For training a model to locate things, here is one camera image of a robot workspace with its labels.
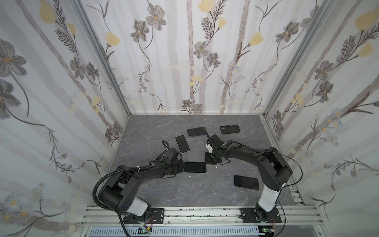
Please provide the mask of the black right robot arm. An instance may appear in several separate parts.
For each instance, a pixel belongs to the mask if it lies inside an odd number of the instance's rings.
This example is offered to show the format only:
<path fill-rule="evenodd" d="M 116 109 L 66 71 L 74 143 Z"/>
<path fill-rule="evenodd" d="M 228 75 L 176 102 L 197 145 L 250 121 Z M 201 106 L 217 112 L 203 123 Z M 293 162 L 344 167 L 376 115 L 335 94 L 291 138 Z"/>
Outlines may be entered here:
<path fill-rule="evenodd" d="M 277 201 L 284 187 L 293 175 L 293 171 L 285 160 L 286 156 L 276 148 L 254 149 L 237 141 L 222 141 L 216 134 L 207 136 L 205 163 L 208 165 L 226 165 L 231 159 L 237 159 L 258 168 L 264 184 L 260 199 L 255 210 L 254 219 L 260 223 L 271 220 L 277 211 Z"/>

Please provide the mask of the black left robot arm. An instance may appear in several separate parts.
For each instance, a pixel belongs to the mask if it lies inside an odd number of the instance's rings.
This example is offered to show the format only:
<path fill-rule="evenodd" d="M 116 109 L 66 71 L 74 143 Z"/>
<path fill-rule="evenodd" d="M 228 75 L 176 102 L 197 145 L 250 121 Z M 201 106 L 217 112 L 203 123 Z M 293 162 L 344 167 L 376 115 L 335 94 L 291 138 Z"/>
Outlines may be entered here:
<path fill-rule="evenodd" d="M 153 179 L 174 178 L 184 171 L 182 154 L 162 141 L 165 150 L 146 166 L 120 165 L 95 184 L 92 198 L 98 207 L 115 212 L 118 217 L 131 216 L 138 222 L 152 219 L 151 205 L 137 192 L 140 186 Z"/>

